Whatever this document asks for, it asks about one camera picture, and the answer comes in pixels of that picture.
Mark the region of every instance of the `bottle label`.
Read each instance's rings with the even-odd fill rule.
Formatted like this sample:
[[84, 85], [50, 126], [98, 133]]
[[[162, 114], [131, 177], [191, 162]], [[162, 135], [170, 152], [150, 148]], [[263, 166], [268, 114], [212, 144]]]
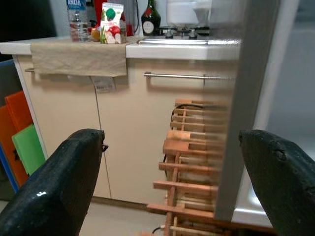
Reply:
[[150, 21], [145, 21], [144, 23], [143, 23], [143, 31], [145, 32], [145, 33], [152, 33], [153, 32], [153, 30], [154, 30], [154, 25], [153, 25], [153, 23], [152, 22], [150, 22]]
[[69, 10], [81, 10], [86, 8], [86, 0], [67, 0], [67, 7]]

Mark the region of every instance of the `orange cutting board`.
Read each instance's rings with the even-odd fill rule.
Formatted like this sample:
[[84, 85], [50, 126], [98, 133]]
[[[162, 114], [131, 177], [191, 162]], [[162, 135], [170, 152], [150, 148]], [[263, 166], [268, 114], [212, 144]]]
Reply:
[[5, 97], [5, 102], [17, 132], [33, 124], [29, 106], [23, 91]]
[[10, 164], [15, 180], [19, 187], [21, 187], [27, 180], [28, 175], [25, 172], [22, 162], [15, 158], [15, 147], [12, 141], [12, 136], [16, 133], [7, 106], [0, 107], [0, 142], [2, 143], [5, 157]]

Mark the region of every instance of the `stove knob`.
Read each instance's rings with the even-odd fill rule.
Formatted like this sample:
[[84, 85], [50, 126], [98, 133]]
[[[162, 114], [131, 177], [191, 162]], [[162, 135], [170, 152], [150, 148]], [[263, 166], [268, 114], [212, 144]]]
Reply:
[[191, 29], [190, 33], [189, 33], [189, 39], [196, 39], [197, 38], [197, 33], [195, 31], [195, 29]]
[[165, 38], [174, 38], [172, 30], [171, 29], [167, 29]]

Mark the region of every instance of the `metal cabinet handle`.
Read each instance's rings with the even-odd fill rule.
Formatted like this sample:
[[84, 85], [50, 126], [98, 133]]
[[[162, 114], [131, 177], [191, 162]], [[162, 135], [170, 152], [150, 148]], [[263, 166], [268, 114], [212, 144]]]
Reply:
[[170, 75], [170, 74], [156, 74], [146, 71], [143, 74], [147, 79], [151, 77], [164, 77], [164, 78], [181, 78], [181, 79], [199, 79], [199, 80], [234, 80], [231, 77], [221, 77], [221, 76], [207, 76], [207, 75]]

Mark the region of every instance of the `green cutting board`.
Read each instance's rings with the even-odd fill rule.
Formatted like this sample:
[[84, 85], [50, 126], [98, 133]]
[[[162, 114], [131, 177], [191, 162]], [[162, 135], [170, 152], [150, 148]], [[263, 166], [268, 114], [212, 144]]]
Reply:
[[45, 157], [35, 130], [31, 124], [12, 136], [16, 151], [23, 163], [26, 173], [33, 174], [44, 162]]

